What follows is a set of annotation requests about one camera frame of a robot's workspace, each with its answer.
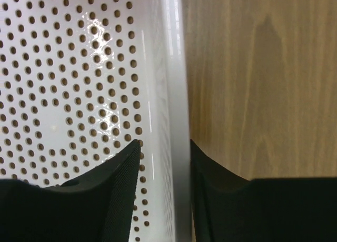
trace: white perforated container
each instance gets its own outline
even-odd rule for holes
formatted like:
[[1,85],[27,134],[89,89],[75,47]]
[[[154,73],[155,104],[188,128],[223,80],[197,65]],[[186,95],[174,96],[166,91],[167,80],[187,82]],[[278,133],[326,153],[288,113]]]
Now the white perforated container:
[[62,184],[137,138],[130,241],[191,241],[181,0],[1,8],[0,179]]

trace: brown hole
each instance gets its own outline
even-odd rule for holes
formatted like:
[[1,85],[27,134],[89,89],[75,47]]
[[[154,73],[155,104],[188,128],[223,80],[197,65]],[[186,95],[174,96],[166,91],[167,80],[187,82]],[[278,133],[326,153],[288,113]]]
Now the brown hole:
[[97,101],[98,101],[98,103],[103,104],[104,103],[104,97],[103,96],[99,96],[97,98]]
[[128,24],[133,24],[133,17],[128,17],[127,18],[127,23]]
[[108,81],[109,83],[113,83],[113,82],[114,82],[114,77],[113,77],[112,75],[109,75],[109,76],[107,77],[107,81]]
[[109,95],[114,97],[116,95],[116,92],[113,88],[109,89]]
[[97,83],[96,84],[97,90],[102,90],[103,89],[103,84],[102,83]]
[[118,123],[118,117],[117,117],[116,115],[113,115],[113,116],[111,117],[111,122],[113,122],[113,123]]
[[85,92],[85,96],[88,97],[88,98],[92,97],[92,92],[90,90],[87,90]]
[[127,2],[126,3],[126,8],[131,9],[132,8],[132,3],[131,2]]
[[103,24],[104,26],[108,26],[108,25],[109,25],[109,20],[108,20],[107,18],[104,18],[104,19],[102,20],[102,24]]
[[90,130],[90,136],[96,137],[97,136],[97,131],[95,129]]
[[122,46],[123,46],[123,41],[122,41],[121,39],[118,39],[118,40],[116,41],[116,45],[117,45],[118,47],[122,47]]
[[103,136],[102,136],[102,141],[103,141],[103,142],[108,142],[108,140],[109,140],[109,137],[108,137],[108,136],[106,136],[106,135],[103,135]]
[[107,5],[106,4],[102,4],[101,5],[101,9],[102,9],[102,11],[106,11],[107,10]]
[[88,0],[88,3],[89,3],[89,4],[93,4],[93,3],[94,3],[94,0]]
[[94,12],[90,12],[89,17],[91,19],[95,19],[96,18],[96,14]]
[[128,109],[127,109],[127,108],[124,108],[124,109],[122,110],[122,114],[123,114],[124,116],[128,116]]
[[93,41],[92,46],[94,49],[97,49],[100,46],[100,44],[97,41]]
[[130,32],[128,33],[128,37],[129,37],[130,39],[134,39],[135,33],[134,33],[133,31],[130,31]]
[[63,0],[63,5],[64,6],[69,6],[69,0]]
[[131,135],[130,134],[125,134],[124,136],[125,141],[131,141]]
[[105,154],[109,154],[109,153],[110,153],[110,149],[107,148],[107,147],[105,147],[105,148],[103,149],[103,152],[104,152]]
[[123,127],[124,127],[125,129],[129,129],[129,128],[130,128],[130,123],[129,123],[128,121],[125,121],[125,122],[123,123]]
[[97,27],[96,26],[91,27],[90,31],[91,31],[92,34],[96,34],[97,33]]
[[110,61],[107,62],[107,63],[106,63],[106,68],[107,68],[107,69],[112,69],[112,62],[110,62]]
[[75,49],[75,44],[74,43],[69,43],[68,44],[68,48],[69,48],[69,50],[74,50]]
[[117,104],[115,102],[111,102],[110,109],[113,109],[113,110],[117,109]]
[[134,116],[134,119],[135,119],[136,122],[140,122],[140,121],[142,120],[142,116],[139,115],[139,114],[136,114],[136,115]]
[[122,27],[120,25],[116,25],[115,30],[120,33],[122,31]]

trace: wood grain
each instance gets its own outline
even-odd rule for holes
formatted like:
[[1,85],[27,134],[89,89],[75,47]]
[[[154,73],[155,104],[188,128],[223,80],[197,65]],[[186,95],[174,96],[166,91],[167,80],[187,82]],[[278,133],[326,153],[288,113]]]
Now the wood grain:
[[183,0],[191,138],[244,178],[337,176],[337,0]]

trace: black object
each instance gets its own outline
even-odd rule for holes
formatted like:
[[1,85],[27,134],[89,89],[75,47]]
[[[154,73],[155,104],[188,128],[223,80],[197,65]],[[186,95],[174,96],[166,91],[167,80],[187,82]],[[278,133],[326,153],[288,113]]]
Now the black object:
[[0,240],[128,242],[140,151],[134,140],[59,187],[0,180]]
[[191,141],[197,242],[337,241],[337,178],[245,180]]

